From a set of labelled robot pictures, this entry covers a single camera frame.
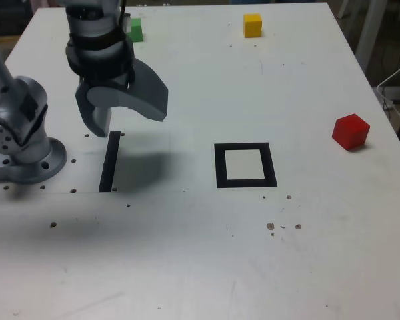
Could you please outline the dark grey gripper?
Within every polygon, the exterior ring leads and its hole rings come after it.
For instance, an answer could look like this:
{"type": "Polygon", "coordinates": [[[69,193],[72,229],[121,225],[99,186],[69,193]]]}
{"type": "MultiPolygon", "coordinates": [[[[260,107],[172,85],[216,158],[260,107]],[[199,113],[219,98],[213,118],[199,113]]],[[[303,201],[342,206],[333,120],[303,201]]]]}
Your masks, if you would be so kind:
{"type": "Polygon", "coordinates": [[[86,127],[97,137],[109,133],[111,110],[126,107],[143,117],[162,122],[167,116],[168,88],[144,62],[135,59],[134,71],[118,77],[100,79],[81,72],[75,98],[86,127]]]}

